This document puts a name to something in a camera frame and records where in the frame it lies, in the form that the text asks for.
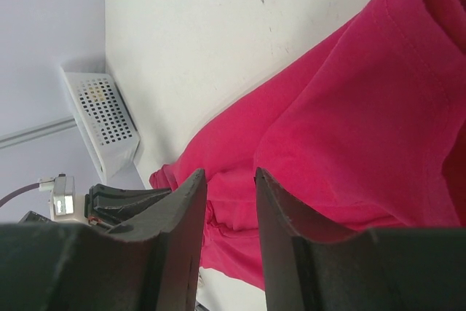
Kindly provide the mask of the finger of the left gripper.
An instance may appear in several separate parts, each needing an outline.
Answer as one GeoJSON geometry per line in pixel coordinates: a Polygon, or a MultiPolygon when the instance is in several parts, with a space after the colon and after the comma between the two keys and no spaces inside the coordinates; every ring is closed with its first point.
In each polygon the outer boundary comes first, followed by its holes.
{"type": "Polygon", "coordinates": [[[88,221],[121,224],[171,193],[169,188],[125,190],[97,184],[84,196],[84,217],[88,221]]]}

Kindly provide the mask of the pink t shirt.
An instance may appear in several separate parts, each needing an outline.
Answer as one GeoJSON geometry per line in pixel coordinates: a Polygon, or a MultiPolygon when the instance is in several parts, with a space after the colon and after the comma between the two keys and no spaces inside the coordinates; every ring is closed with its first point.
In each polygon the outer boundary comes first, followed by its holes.
{"type": "Polygon", "coordinates": [[[354,230],[465,225],[465,0],[370,0],[149,179],[207,180],[200,265],[263,288],[257,168],[354,230]]]}

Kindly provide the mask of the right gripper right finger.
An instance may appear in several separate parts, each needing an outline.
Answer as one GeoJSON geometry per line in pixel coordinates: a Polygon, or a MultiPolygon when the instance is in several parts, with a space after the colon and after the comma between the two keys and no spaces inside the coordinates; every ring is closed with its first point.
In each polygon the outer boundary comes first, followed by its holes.
{"type": "Polygon", "coordinates": [[[269,310],[463,310],[463,229],[343,227],[256,171],[269,310]]]}

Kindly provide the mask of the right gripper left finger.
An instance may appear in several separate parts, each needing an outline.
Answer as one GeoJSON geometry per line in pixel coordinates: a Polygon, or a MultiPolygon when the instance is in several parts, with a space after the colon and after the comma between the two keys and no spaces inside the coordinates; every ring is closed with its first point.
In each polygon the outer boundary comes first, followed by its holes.
{"type": "Polygon", "coordinates": [[[116,226],[1,225],[3,310],[194,310],[207,183],[175,191],[116,226]]]}

